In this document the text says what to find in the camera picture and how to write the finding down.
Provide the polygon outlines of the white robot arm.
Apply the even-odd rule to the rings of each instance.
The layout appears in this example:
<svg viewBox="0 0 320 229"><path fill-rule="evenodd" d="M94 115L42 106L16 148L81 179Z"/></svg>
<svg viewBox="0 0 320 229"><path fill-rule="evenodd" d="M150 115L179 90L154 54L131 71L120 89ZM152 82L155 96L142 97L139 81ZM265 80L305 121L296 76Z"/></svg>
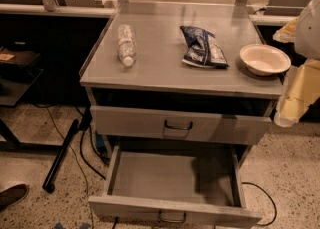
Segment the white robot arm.
<svg viewBox="0 0 320 229"><path fill-rule="evenodd" d="M274 115L278 126L291 127L320 98L320 0L311 0L297 18L276 31L273 39L292 42L295 52L306 58L285 76Z"/></svg>

